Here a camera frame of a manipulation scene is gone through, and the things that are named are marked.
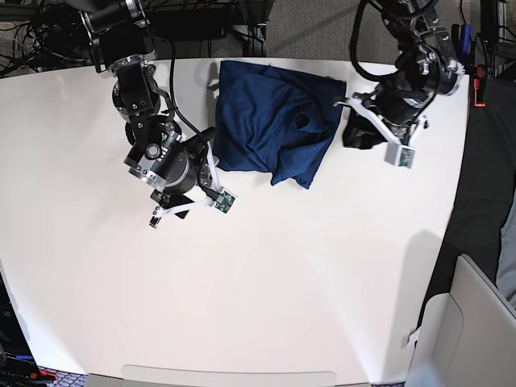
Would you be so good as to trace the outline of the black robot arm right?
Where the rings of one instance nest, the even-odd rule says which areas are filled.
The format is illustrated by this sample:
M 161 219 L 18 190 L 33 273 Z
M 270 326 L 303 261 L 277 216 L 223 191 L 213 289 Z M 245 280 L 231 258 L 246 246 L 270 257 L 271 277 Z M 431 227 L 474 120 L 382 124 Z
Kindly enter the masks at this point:
M 152 187 L 157 206 L 150 224 L 167 214 L 184 218 L 215 206 L 223 191 L 211 149 L 215 129 L 199 131 L 179 111 L 173 89 L 154 78 L 156 50 L 140 1 L 79 1 L 97 73 L 115 77 L 112 102 L 125 120 L 131 150 L 124 163 Z

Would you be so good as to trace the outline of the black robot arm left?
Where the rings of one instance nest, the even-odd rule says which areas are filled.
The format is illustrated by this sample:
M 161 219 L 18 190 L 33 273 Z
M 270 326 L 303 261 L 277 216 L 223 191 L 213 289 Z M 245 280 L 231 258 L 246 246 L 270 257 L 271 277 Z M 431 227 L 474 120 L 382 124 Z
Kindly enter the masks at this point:
M 380 13 L 386 30 L 397 41 L 399 56 L 392 73 L 370 73 L 358 61 L 360 27 L 368 6 Z M 409 145 L 418 129 L 429 126 L 424 115 L 427 108 L 437 96 L 454 94 L 464 75 L 434 1 L 359 2 L 349 54 L 354 70 L 376 86 L 345 102 L 351 110 L 343 132 L 346 148 L 367 150 L 390 139 Z

